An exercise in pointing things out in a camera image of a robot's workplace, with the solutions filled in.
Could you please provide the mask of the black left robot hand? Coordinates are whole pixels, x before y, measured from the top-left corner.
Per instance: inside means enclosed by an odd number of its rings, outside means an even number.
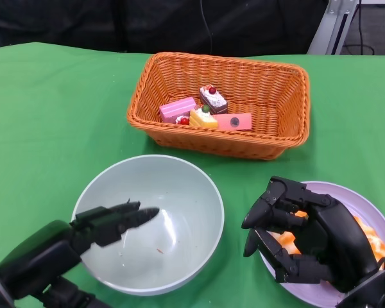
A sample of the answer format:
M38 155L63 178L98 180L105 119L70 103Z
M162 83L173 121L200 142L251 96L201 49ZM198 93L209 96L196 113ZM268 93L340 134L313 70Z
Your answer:
M52 221L0 262L0 281L16 300L35 295L78 265L93 244L105 247L116 243L127 230L147 223L159 211L128 201L81 212L70 223Z

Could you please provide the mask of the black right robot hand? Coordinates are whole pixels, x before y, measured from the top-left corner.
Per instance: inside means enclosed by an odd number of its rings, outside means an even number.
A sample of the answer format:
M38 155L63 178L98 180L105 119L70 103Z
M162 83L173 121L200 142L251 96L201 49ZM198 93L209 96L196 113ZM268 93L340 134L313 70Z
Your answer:
M260 251L278 283L329 282L347 293L376 274L378 262L362 228L329 194L273 176L244 217L243 255Z

